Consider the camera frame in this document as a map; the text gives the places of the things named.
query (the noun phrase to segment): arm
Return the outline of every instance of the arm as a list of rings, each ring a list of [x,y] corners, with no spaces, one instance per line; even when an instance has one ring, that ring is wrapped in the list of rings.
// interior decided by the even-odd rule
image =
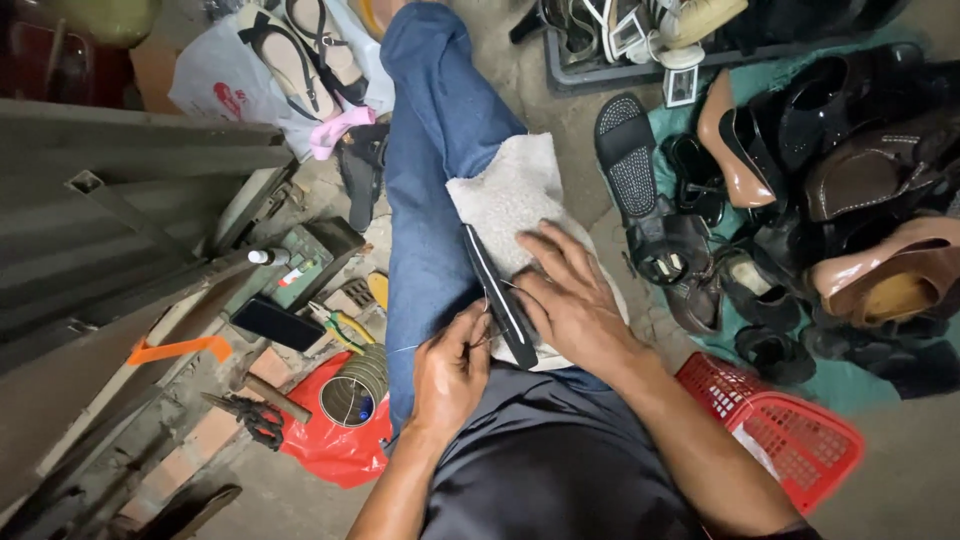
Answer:
[[[514,283],[544,341],[616,391],[650,431],[677,486],[712,531],[762,536],[802,517],[766,470],[713,420],[620,318],[596,258],[549,224],[517,242],[540,263]]]
[[[471,304],[414,356],[414,411],[348,540],[420,537],[434,469],[480,403],[490,376],[490,314]]]

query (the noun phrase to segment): white towel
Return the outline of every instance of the white towel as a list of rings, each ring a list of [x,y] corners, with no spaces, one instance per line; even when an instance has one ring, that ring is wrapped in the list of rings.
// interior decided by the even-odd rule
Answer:
[[[564,209],[560,167],[550,134],[508,138],[482,173],[469,179],[455,178],[446,183],[446,189],[460,219],[476,229],[504,280],[534,261],[533,256],[516,243],[515,236],[520,231],[536,231],[543,218],[559,225],[596,255],[587,230]],[[602,266],[601,270],[613,289],[620,316],[629,323],[623,294]],[[493,341],[492,356],[516,364],[502,337]],[[533,371],[573,365],[539,336],[537,356],[540,363]]]

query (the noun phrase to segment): white bottle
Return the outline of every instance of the white bottle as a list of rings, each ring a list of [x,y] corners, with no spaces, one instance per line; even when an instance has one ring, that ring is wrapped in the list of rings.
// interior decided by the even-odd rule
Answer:
[[[247,254],[247,259],[263,266],[283,266],[290,261],[290,252],[281,249],[253,250]]]

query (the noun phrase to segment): red plastic basket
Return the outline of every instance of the red plastic basket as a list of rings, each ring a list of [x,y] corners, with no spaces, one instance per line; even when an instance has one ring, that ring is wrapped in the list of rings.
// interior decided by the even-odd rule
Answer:
[[[743,429],[773,461],[780,485],[801,513],[829,496],[863,457],[864,443],[832,412],[776,392],[716,356],[694,353],[677,380],[714,418]]]

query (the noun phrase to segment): teal cloth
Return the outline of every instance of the teal cloth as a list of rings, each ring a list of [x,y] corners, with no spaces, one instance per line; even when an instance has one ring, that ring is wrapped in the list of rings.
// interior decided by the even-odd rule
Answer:
[[[871,39],[855,46],[825,49],[802,57],[738,67],[731,71],[733,96],[737,105],[744,105],[761,91],[784,87],[803,67],[819,57],[853,49],[870,48],[891,41],[905,40],[924,44],[923,39],[917,39],[916,36],[908,35],[904,31],[888,30],[877,33]],[[706,95],[709,82],[710,80],[700,81],[700,96]],[[660,106],[658,109],[650,111],[648,113],[650,125],[657,142],[663,142],[669,135],[691,130],[692,113],[692,107],[666,109]],[[667,164],[666,158],[659,148],[654,154],[653,162],[658,191],[672,196],[676,192],[677,177],[673,169]],[[733,211],[728,203],[723,220],[712,232],[730,238],[742,224],[742,216]],[[665,305],[662,292],[660,301]],[[693,335],[690,337],[707,351],[733,363],[742,364],[743,361],[737,357],[733,349],[733,337],[740,329],[749,325],[736,312],[729,299],[724,299],[722,310],[723,328],[719,334],[709,337]],[[805,317],[793,332],[793,337],[797,338],[797,334],[807,324],[809,324],[809,320]],[[784,388],[784,390],[840,414],[852,414],[872,405],[900,400],[893,384],[881,380],[847,361],[816,358],[816,362],[817,374],[813,379],[796,387]]]

